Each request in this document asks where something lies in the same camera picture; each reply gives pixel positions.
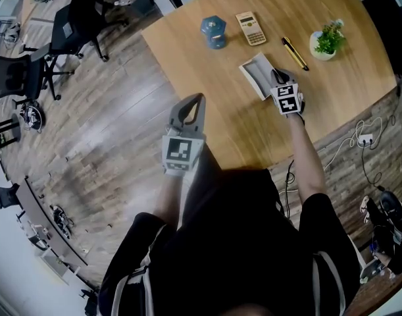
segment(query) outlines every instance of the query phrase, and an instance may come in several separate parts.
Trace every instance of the person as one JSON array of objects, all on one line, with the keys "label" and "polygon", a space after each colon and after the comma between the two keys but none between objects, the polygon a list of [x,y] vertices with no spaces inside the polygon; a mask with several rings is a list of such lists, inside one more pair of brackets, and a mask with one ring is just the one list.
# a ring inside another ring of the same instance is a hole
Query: person
[{"label": "person", "polygon": [[381,200],[384,203],[398,202],[399,209],[390,210],[389,214],[392,219],[387,218],[379,208],[376,206],[372,198],[365,196],[360,206],[360,211],[366,213],[364,223],[370,219],[373,224],[372,243],[370,244],[370,251],[374,257],[377,257],[391,272],[396,275],[402,274],[402,228],[401,224],[394,219],[395,211],[399,211],[402,218],[402,208],[400,208],[399,201],[393,193],[385,191],[381,195]]},{"label": "person", "polygon": [[205,146],[181,227],[178,176],[164,176],[153,214],[135,217],[101,285],[103,316],[343,314],[359,262],[303,119],[287,118],[299,230],[278,210],[268,170],[221,171]]}]

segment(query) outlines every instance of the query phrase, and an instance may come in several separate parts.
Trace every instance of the plant pot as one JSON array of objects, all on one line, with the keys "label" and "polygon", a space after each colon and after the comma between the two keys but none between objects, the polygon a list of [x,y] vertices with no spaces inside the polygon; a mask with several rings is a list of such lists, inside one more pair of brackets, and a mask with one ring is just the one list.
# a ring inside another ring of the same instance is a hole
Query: plant pot
[{"label": "plant pot", "polygon": [[335,56],[337,51],[335,50],[332,54],[327,54],[327,53],[318,53],[316,50],[314,50],[316,47],[318,47],[318,38],[322,35],[322,32],[315,32],[311,35],[311,39],[309,41],[309,49],[311,50],[311,54],[313,57],[316,57],[318,60],[321,61],[327,61],[330,60],[332,57]]}]

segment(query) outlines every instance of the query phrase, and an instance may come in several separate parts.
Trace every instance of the person's right arm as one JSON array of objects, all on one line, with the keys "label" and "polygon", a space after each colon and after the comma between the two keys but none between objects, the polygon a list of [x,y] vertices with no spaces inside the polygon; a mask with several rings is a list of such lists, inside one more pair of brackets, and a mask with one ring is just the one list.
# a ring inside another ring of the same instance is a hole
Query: person's right arm
[{"label": "person's right arm", "polygon": [[295,161],[295,178],[302,205],[313,194],[326,193],[325,175],[318,153],[298,114],[288,115]]}]

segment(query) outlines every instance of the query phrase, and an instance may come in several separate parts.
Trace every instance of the white cable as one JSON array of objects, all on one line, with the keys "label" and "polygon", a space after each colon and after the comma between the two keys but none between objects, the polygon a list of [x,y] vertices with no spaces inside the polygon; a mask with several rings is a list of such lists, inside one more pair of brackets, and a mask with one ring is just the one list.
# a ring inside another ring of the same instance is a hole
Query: white cable
[{"label": "white cable", "polygon": [[[367,126],[372,126],[373,123],[375,123],[377,120],[380,120],[380,131],[379,131],[379,134],[378,134],[378,136],[376,137],[376,139],[375,139],[374,141],[372,140],[372,144],[369,144],[369,145],[360,145],[360,144],[359,144],[359,137],[360,137],[361,134],[363,133],[364,128],[367,127]],[[382,118],[381,118],[381,117],[376,117],[370,124],[365,124],[363,120],[359,120],[359,121],[357,122],[357,124],[356,124],[356,130],[354,131],[354,133],[351,135],[351,137],[348,137],[348,138],[344,139],[344,140],[341,142],[341,144],[340,144],[339,147],[338,147],[338,150],[336,151],[335,155],[332,157],[331,161],[324,167],[324,171],[325,171],[325,170],[332,164],[332,162],[335,160],[335,158],[337,157],[337,154],[339,153],[340,149],[342,148],[344,142],[346,142],[347,140],[350,141],[349,145],[350,145],[350,147],[353,147],[353,146],[354,146],[354,143],[355,143],[353,137],[354,137],[354,135],[355,135],[355,136],[356,136],[356,140],[357,140],[357,146],[358,146],[359,148],[361,148],[361,149],[366,149],[366,148],[368,148],[368,147],[371,147],[373,144],[375,144],[375,143],[380,139],[380,136],[381,136],[381,134],[382,134],[382,127],[383,127],[383,121],[382,121]],[[329,146],[331,146],[333,143],[331,143],[330,145],[328,145],[328,146],[324,147],[323,149],[319,150],[319,152],[321,152],[321,151],[327,149],[327,148],[328,148]],[[278,195],[280,195],[281,193],[284,193],[285,191],[286,191],[286,190],[282,190],[281,192],[278,192]],[[298,191],[298,189],[297,189],[297,190],[288,190],[287,193],[288,193],[288,192],[297,192],[297,191]]]}]

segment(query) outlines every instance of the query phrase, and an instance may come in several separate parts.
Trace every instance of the wooden floor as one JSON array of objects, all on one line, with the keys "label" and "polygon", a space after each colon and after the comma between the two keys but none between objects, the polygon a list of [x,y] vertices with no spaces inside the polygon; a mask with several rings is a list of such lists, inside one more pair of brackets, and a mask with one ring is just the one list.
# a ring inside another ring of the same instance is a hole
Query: wooden floor
[{"label": "wooden floor", "polygon": [[[64,4],[56,0],[39,6],[36,16],[53,17]],[[75,222],[72,243],[79,250],[89,251],[89,266],[80,274],[94,285],[101,283],[135,215],[152,210],[163,177],[161,136],[168,112],[178,98],[140,34],[159,17],[154,10],[144,18],[132,17],[127,28],[104,31],[99,41],[102,50],[109,52],[107,63],[90,46],[85,47],[82,60],[68,57],[66,67],[76,73],[57,82],[61,101],[54,102],[49,92],[41,92],[39,102],[47,115],[43,132],[22,130],[21,141],[2,150],[3,164],[13,182],[21,182],[28,175],[38,194],[44,194],[44,205],[60,205]],[[27,44],[39,47],[49,41],[51,30],[32,26],[25,32],[29,34]],[[16,50],[7,55],[15,56]],[[396,102],[395,94],[390,93],[318,142],[322,164],[327,165],[342,140],[352,136],[357,120],[370,123],[381,116],[385,125]],[[1,99],[0,121],[13,112],[11,97]],[[402,95],[395,116],[395,126],[388,125],[379,147],[375,151],[366,149],[364,159],[369,178],[382,172],[380,184],[402,201]],[[376,137],[379,126],[375,122],[366,132]],[[290,161],[271,168],[279,190],[284,188]],[[364,177],[361,149],[345,142],[326,169],[326,179],[336,213],[360,247],[371,234],[370,225],[363,224],[359,213],[360,202],[366,194],[378,197],[378,190]],[[295,182],[289,186],[292,189],[296,189]],[[301,211],[297,193],[290,192],[288,199],[297,226]],[[374,284],[370,281],[349,314],[361,314],[397,289],[400,281],[387,277]]]}]

